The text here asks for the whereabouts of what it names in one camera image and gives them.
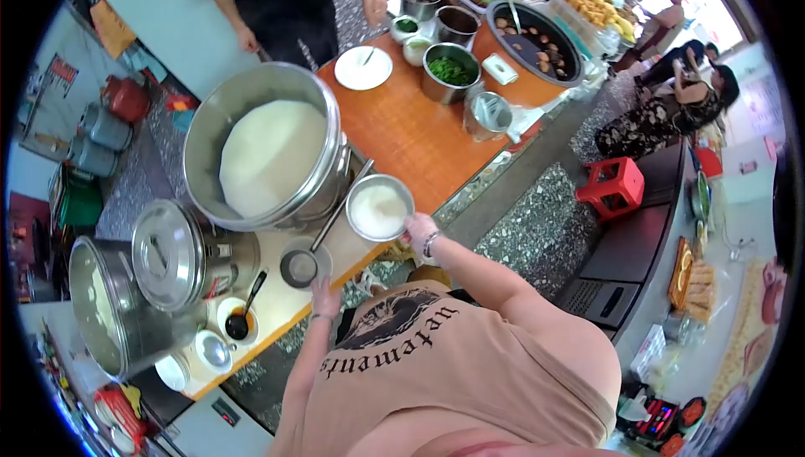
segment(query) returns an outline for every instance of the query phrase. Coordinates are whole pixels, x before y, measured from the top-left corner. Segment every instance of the red plastic stool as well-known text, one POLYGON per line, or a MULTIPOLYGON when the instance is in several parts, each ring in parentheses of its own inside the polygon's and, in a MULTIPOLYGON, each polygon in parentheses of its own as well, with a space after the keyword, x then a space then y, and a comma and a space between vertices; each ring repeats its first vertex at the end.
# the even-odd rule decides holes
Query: red plastic stool
POLYGON ((608 221, 640 207, 646 183, 634 160, 611 158, 584 166, 590 169, 590 178, 576 190, 576 200, 592 204, 600 215, 598 221, 608 221))

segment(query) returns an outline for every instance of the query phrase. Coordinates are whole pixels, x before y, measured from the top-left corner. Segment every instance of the metal tongs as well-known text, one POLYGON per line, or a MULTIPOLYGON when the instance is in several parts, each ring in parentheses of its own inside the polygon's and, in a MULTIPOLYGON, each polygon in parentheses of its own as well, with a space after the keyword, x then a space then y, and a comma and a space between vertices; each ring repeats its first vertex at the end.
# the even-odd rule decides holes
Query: metal tongs
POLYGON ((522 28, 520 27, 520 16, 517 13, 517 9, 514 8, 514 1, 509 0, 509 9, 511 10, 511 18, 514 19, 514 27, 517 28, 517 34, 522 34, 522 28))

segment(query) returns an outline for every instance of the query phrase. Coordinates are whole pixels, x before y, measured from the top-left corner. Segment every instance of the red gas cylinder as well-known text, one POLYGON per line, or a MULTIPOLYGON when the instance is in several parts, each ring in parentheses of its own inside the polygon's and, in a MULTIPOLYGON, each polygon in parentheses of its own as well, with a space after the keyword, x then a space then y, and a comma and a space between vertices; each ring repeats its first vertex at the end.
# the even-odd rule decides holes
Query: red gas cylinder
POLYGON ((112 114, 130 124, 142 120, 148 112, 148 92, 131 78, 107 76, 101 100, 112 114))

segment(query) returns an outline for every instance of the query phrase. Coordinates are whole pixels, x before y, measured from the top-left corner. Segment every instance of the bracelet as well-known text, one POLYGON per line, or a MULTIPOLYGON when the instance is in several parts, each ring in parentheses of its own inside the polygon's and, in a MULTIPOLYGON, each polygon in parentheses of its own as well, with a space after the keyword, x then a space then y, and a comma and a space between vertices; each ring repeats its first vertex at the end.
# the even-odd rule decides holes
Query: bracelet
POLYGON ((422 254, 426 258, 431 257, 431 244, 433 244, 433 241, 435 241, 438 236, 443 236, 443 235, 444 235, 444 233, 442 233, 441 230, 436 230, 433 233, 431 233, 431 236, 429 236, 427 239, 425 239, 425 245, 422 247, 422 254))
POLYGON ((335 318, 330 317, 329 315, 324 315, 324 314, 313 314, 313 315, 310 316, 310 321, 313 321, 317 317, 323 317, 323 318, 327 319, 330 322, 331 326, 336 325, 336 319, 335 318))

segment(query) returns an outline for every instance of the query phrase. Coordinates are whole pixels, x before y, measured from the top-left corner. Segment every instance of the floral dress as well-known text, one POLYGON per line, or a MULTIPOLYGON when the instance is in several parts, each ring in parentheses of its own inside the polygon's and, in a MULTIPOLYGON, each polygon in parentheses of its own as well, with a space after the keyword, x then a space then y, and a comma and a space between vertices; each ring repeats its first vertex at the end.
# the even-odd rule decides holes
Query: floral dress
POLYGON ((596 134, 596 145, 607 158, 638 159, 665 148, 674 136, 699 130, 720 112, 721 103, 711 88, 703 100, 690 104, 679 104, 673 96, 652 97, 604 125, 596 134))

